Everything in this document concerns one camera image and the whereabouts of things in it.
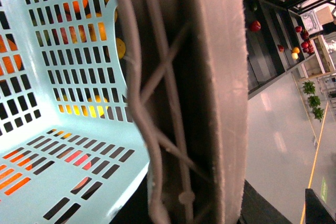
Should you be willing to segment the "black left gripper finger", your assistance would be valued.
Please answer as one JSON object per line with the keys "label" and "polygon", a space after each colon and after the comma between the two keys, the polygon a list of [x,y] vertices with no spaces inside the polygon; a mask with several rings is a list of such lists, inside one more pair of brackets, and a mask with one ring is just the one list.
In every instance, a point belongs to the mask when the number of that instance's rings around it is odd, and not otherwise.
{"label": "black left gripper finger", "polygon": [[305,189],[305,206],[306,223],[335,223],[335,214],[311,188]]}

